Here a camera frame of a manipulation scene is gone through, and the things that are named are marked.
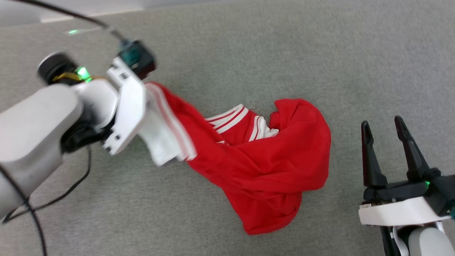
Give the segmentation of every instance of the white mounting plate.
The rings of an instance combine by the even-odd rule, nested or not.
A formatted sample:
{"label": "white mounting plate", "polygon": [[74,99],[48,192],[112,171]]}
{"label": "white mounting plate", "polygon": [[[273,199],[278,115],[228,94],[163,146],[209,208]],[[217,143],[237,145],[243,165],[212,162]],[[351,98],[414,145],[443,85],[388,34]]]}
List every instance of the white mounting plate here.
{"label": "white mounting plate", "polygon": [[147,90],[120,57],[114,59],[107,74],[120,88],[113,133],[103,145],[110,155],[115,155],[128,145],[145,122]]}
{"label": "white mounting plate", "polygon": [[361,205],[359,217],[363,225],[377,226],[418,225],[450,219],[436,215],[423,196],[386,205]]}

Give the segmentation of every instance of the red garment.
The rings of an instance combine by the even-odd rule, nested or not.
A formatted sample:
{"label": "red garment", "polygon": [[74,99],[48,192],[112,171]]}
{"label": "red garment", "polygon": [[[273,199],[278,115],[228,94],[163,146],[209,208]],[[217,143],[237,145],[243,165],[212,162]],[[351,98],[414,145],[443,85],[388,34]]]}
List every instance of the red garment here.
{"label": "red garment", "polygon": [[184,127],[182,150],[196,152],[188,164],[223,189],[248,234],[285,227],[297,214],[302,192],[323,187],[329,174],[330,130],[307,101],[277,100],[269,129],[243,105],[205,120],[162,85],[146,86],[161,95],[156,97],[167,102],[170,119],[174,115]]}

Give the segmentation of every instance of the green led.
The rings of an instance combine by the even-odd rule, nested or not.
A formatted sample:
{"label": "green led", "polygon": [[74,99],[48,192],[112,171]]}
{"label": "green led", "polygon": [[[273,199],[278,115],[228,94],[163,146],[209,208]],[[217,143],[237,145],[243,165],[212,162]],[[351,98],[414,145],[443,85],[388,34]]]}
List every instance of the green led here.
{"label": "green led", "polygon": [[84,67],[81,67],[80,69],[77,70],[77,74],[79,76],[81,76],[82,80],[87,80],[90,78],[90,74],[89,72],[87,71],[86,68]]}

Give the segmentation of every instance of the gray carpet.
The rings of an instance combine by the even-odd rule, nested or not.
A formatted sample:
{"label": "gray carpet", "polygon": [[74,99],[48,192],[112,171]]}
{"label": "gray carpet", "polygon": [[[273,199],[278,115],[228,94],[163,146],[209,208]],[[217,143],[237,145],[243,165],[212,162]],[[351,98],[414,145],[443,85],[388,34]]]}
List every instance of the gray carpet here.
{"label": "gray carpet", "polygon": [[[150,79],[210,116],[243,103],[267,116],[273,101],[301,97],[332,131],[330,177],[303,195],[286,228],[248,236],[223,192],[185,163],[162,168],[135,139],[110,157],[94,146],[92,174],[67,199],[39,213],[56,255],[382,255],[379,229],[360,224],[360,123],[367,119],[389,181],[405,179],[393,118],[400,114],[431,166],[454,174],[455,2],[452,0],[244,0],[108,16],[155,52]],[[107,35],[63,34],[68,21],[0,29],[0,111],[42,84],[38,63],[70,52],[93,74],[116,53]],[[67,156],[33,195],[44,203],[86,169]],[[445,222],[455,243],[455,225]],[[0,227],[1,255],[39,255],[30,217]]]}

